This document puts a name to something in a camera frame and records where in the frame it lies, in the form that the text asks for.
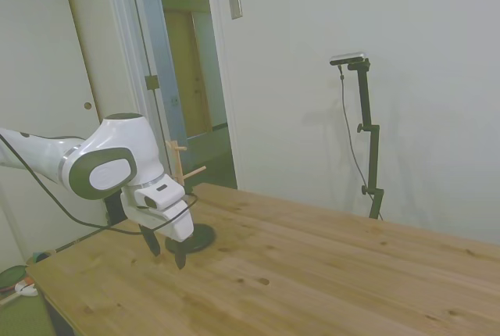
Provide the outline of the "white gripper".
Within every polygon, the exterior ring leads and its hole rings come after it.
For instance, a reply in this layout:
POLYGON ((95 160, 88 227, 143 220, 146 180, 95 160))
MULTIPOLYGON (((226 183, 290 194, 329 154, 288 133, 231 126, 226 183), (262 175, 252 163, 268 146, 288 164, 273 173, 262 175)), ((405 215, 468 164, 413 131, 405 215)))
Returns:
POLYGON ((123 190, 120 195, 126 217, 140 225, 142 237, 154 256, 159 256, 161 252, 154 231, 176 241, 174 258, 179 270, 185 267, 187 261, 184 240, 194 231, 194 223, 183 196, 183 192, 180 195, 164 195, 163 191, 151 189, 123 190))

